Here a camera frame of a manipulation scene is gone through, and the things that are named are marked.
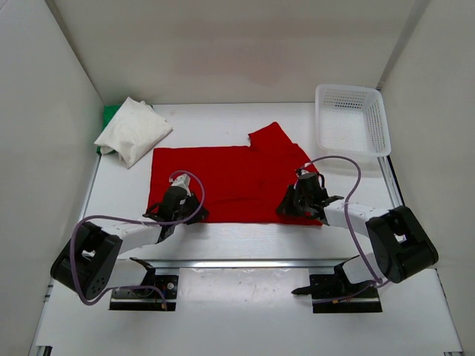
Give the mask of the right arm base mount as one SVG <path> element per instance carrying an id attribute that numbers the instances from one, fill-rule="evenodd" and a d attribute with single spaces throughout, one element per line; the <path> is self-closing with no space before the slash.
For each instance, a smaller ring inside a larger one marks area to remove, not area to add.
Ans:
<path id="1" fill-rule="evenodd" d="M 383 312 L 374 282 L 351 282 L 343 260 L 293 260 L 293 268 L 308 270 L 308 283 L 292 291 L 308 302 L 314 314 L 375 314 Z"/>

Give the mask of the green t shirt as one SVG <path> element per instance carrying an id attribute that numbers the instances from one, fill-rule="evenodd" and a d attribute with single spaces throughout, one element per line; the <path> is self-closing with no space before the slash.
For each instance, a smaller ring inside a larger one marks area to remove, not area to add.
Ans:
<path id="1" fill-rule="evenodd" d="M 103 107 L 102 113 L 102 129 L 104 131 L 109 122 L 114 117 L 115 113 L 120 109 L 121 105 L 106 105 Z"/>

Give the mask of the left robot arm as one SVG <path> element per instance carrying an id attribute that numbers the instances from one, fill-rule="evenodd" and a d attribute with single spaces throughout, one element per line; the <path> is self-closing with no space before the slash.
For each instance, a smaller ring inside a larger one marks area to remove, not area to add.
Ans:
<path id="1" fill-rule="evenodd" d="M 147 297 L 153 292 L 166 297 L 156 287 L 149 263 L 132 257 L 135 273 L 125 286 L 112 286 L 113 275 L 119 271 L 118 256 L 124 252 L 163 242 L 174 233 L 176 225 L 198 223 L 209 215 L 204 207 L 206 191 L 201 198 L 184 183 L 173 183 L 163 199 L 147 208 L 143 220 L 107 215 L 91 215 L 80 220 L 71 238 L 54 260 L 50 276 L 75 291 L 79 299 L 92 306 L 110 290 L 122 289 Z"/>

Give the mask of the white t shirt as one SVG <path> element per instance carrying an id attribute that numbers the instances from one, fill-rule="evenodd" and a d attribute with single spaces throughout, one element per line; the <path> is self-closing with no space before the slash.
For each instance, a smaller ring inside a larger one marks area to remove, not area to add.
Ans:
<path id="1" fill-rule="evenodd" d="M 115 151 L 120 163 L 129 169 L 172 130 L 172 125 L 150 105 L 128 97 L 94 144 L 101 154 Z"/>

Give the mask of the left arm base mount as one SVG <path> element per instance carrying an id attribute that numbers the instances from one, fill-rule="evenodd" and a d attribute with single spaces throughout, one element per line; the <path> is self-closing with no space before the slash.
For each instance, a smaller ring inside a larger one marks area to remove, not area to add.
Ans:
<path id="1" fill-rule="evenodd" d="M 179 272 L 157 268 L 132 257 L 120 261 L 112 286 L 109 309 L 121 312 L 174 312 L 177 308 Z"/>

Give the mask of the red t shirt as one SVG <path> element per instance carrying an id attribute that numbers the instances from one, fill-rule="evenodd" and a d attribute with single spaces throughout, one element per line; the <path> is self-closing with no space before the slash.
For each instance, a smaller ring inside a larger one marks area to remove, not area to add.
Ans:
<path id="1" fill-rule="evenodd" d="M 205 200 L 209 223 L 280 223 L 319 226 L 317 220 L 286 217 L 276 209 L 295 171 L 309 162 L 277 122 L 249 134 L 249 145 L 156 148 L 148 204 L 162 200 L 169 177 L 179 170 L 196 175 L 190 189 Z"/>

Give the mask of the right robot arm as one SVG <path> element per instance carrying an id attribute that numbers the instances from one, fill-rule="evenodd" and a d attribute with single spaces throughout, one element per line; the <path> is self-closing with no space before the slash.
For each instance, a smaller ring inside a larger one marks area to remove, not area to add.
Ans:
<path id="1" fill-rule="evenodd" d="M 350 203 L 341 196 L 330 196 L 320 177 L 299 171 L 296 183 L 288 186 L 277 207 L 277 214 L 345 228 L 352 237 L 367 237 L 373 250 L 336 265 L 328 281 L 297 288 L 294 295 L 317 296 L 333 291 L 332 298 L 342 300 L 379 283 L 400 283 L 438 262 L 434 244 L 408 207 L 378 209 Z"/>

